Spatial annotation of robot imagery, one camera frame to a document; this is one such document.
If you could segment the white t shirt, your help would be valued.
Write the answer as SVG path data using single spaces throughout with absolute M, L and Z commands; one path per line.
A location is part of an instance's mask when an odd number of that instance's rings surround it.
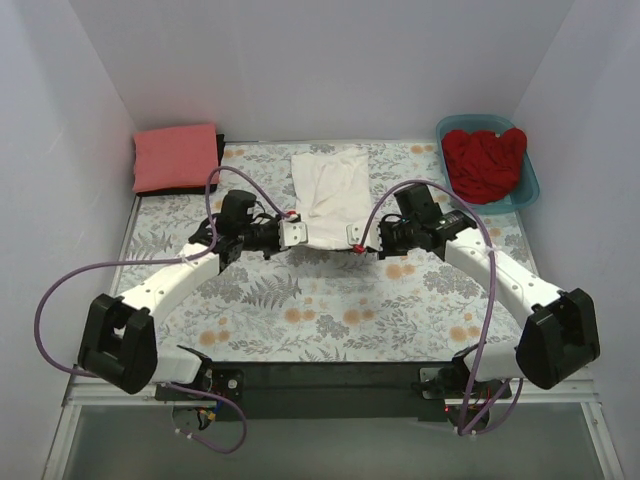
M 308 246 L 348 249 L 347 227 L 364 225 L 373 208 L 368 154 L 358 148 L 295 154 L 291 173 L 295 211 L 307 226 Z

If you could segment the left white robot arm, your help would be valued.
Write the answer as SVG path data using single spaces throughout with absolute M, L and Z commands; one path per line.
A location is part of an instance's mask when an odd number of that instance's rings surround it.
M 254 194 L 232 190 L 220 212 L 205 219 L 180 251 L 180 259 L 116 297 L 102 294 L 89 307 L 78 354 L 85 371 L 134 394 L 151 383 L 175 383 L 193 400 L 213 386 L 212 362 L 184 346 L 160 346 L 156 329 L 203 283 L 245 251 L 279 252 L 283 215 L 254 211 Z

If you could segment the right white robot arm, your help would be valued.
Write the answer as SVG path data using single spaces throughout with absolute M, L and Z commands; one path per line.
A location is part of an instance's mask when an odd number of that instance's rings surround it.
M 393 194 L 397 220 L 382 219 L 380 258 L 413 249 L 433 253 L 481 285 L 490 304 L 500 303 L 521 328 L 517 342 L 477 343 L 456 353 L 440 373 L 464 397 L 475 397 L 493 380 L 526 379 L 549 390 L 601 353 L 593 299 L 584 290 L 563 290 L 527 270 L 495 247 L 477 214 L 443 212 L 430 184 L 404 182 Z

